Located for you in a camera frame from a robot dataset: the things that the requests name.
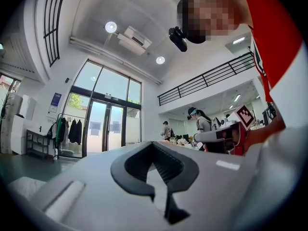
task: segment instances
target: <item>recessed light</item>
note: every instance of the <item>recessed light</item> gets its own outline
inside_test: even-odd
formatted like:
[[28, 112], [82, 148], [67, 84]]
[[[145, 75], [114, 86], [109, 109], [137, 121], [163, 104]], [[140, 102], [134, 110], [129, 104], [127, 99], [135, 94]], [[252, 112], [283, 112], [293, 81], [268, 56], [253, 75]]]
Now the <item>recessed light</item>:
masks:
[[163, 64], [165, 62], [165, 58], [163, 56], [159, 56], [156, 58], [157, 64]]
[[234, 101], [236, 102], [240, 98], [240, 96], [241, 96], [240, 94], [237, 95]]
[[114, 33], [116, 31], [116, 23], [113, 21], [107, 22], [105, 29], [108, 33]]
[[238, 39], [236, 41], [233, 41], [233, 44], [237, 44], [237, 43], [243, 41], [244, 39], [245, 39], [245, 37], [242, 37], [242, 38], [240, 38], [240, 39]]

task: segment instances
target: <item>railing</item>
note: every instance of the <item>railing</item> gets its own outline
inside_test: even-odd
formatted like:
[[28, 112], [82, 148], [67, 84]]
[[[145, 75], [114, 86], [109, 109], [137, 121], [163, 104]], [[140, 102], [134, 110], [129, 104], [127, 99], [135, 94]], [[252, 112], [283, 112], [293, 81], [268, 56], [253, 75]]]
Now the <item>railing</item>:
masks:
[[248, 52], [159, 95], [159, 106], [214, 85], [252, 67], [255, 67], [254, 57], [251, 52]]
[[45, 3], [44, 39], [50, 67], [60, 59], [58, 29], [62, 2], [63, 0], [46, 0]]

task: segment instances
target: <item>person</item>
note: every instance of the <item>person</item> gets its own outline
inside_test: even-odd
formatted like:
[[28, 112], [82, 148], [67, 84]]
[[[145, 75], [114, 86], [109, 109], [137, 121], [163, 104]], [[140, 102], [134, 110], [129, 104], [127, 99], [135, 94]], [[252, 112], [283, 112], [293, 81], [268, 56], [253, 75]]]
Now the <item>person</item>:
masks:
[[[240, 24], [251, 29], [251, 51], [262, 77], [266, 101], [275, 102], [280, 110], [269, 125], [246, 133], [245, 152], [286, 126], [298, 128], [308, 124], [307, 47], [278, 0], [180, 0], [177, 13], [181, 29], [192, 43], [227, 35]], [[237, 143], [239, 133], [233, 134]]]
[[171, 128], [169, 127], [167, 121], [164, 121], [163, 125], [164, 127], [163, 127], [163, 132], [161, 133], [161, 135], [164, 136], [164, 140], [170, 141], [169, 131]]
[[197, 130], [199, 133], [209, 132], [212, 127], [212, 122], [209, 117], [207, 117], [202, 110], [198, 110], [195, 107], [190, 107], [188, 109], [188, 115], [197, 120]]

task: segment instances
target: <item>table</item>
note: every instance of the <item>table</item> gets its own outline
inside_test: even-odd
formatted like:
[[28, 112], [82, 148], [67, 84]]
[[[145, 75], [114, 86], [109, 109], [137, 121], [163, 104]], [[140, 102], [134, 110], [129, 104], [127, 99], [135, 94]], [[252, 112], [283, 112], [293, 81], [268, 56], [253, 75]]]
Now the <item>table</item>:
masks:
[[[32, 130], [27, 129], [26, 132], [26, 155], [28, 154], [34, 154], [37, 156], [40, 156], [42, 159], [48, 159], [49, 155], [49, 144], [50, 139], [47, 138], [46, 134], [40, 133], [40, 132], [34, 132]], [[40, 148], [42, 148], [42, 152], [37, 151], [33, 149], [33, 145], [36, 145]]]

